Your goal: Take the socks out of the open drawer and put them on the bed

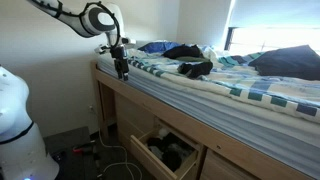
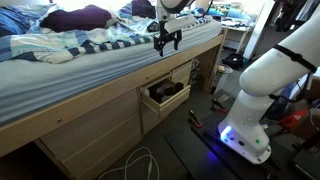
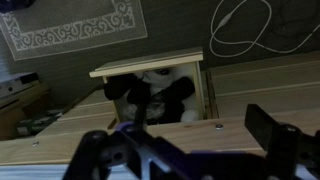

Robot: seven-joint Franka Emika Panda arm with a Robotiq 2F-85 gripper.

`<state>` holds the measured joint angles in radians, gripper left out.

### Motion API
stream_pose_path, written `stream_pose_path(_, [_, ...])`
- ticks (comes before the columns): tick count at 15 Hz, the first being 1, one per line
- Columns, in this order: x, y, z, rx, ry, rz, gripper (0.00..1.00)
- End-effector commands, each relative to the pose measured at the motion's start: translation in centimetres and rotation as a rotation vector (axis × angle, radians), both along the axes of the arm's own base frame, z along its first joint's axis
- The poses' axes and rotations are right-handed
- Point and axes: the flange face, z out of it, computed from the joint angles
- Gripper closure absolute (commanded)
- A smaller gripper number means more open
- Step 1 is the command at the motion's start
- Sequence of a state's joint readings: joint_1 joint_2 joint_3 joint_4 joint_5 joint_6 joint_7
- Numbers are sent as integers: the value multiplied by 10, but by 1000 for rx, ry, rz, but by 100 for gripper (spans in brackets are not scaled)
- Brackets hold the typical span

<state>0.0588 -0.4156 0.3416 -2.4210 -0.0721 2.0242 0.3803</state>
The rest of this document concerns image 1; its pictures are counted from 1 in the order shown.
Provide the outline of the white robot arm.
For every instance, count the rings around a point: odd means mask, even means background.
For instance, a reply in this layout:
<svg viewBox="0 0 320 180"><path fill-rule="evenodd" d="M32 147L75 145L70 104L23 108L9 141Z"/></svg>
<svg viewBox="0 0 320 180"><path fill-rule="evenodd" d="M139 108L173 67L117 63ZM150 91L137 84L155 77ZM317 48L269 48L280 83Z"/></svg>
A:
<svg viewBox="0 0 320 180"><path fill-rule="evenodd" d="M118 77L128 79L120 8L114 3L89 2L76 14L59 0L27 0L58 19L78 35L91 38L104 33L108 44L97 49L110 52ZM38 125L26 110L29 88L26 82L0 67L0 166L1 180L54 180L59 165L47 151Z"/></svg>

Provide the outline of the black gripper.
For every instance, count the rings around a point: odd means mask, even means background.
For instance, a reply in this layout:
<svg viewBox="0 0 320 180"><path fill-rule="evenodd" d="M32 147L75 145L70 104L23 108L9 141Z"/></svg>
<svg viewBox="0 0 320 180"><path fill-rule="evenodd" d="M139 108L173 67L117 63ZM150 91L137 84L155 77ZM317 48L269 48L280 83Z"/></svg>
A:
<svg viewBox="0 0 320 180"><path fill-rule="evenodd" d="M114 58L115 69L118 73L118 79L122 79L124 76L124 81L129 80L129 68L127 63L127 53L124 46L119 46L110 50L111 56Z"/></svg>

